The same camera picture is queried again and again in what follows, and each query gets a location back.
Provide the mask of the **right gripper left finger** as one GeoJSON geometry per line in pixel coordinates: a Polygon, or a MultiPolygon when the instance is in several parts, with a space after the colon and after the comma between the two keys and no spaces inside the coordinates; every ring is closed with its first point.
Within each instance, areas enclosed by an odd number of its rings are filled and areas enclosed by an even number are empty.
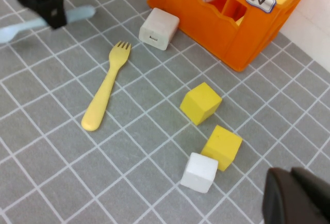
{"type": "Polygon", "coordinates": [[[327,223],[290,172],[268,169],[262,202],[264,222],[327,223]]]}

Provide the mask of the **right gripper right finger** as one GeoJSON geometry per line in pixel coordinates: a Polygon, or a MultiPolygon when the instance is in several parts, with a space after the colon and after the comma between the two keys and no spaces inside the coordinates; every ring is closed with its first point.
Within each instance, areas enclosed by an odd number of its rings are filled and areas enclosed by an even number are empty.
{"type": "Polygon", "coordinates": [[[329,183],[302,167],[293,167],[290,173],[329,222],[329,183]]]}

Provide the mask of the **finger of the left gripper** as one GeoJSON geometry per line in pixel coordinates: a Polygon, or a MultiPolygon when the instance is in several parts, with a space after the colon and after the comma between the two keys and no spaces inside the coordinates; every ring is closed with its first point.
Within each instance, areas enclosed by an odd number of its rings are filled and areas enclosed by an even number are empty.
{"type": "Polygon", "coordinates": [[[38,6],[38,14],[52,29],[58,29],[67,24],[63,3],[42,3],[38,6]]]}

